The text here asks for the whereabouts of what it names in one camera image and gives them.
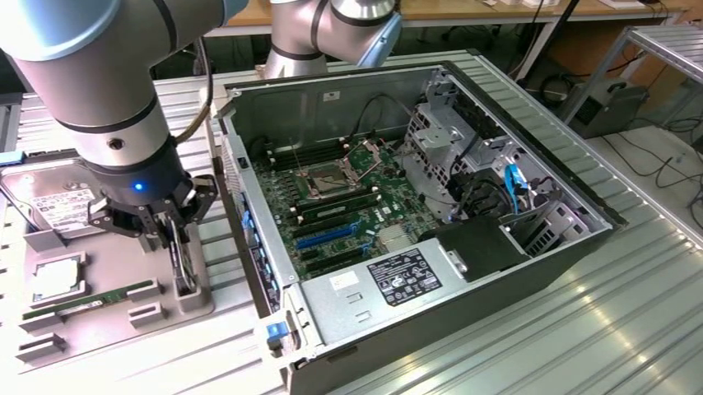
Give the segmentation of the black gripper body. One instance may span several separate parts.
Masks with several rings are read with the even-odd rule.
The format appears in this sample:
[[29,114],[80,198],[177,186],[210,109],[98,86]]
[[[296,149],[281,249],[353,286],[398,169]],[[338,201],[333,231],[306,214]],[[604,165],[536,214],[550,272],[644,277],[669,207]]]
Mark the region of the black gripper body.
[[165,142],[137,164],[101,166],[86,162],[85,166],[101,187],[97,198],[109,198],[132,206],[146,206],[141,220],[145,227],[142,235],[164,238],[165,227],[157,223],[154,216],[165,210],[162,199],[188,177],[177,156],[176,143]]

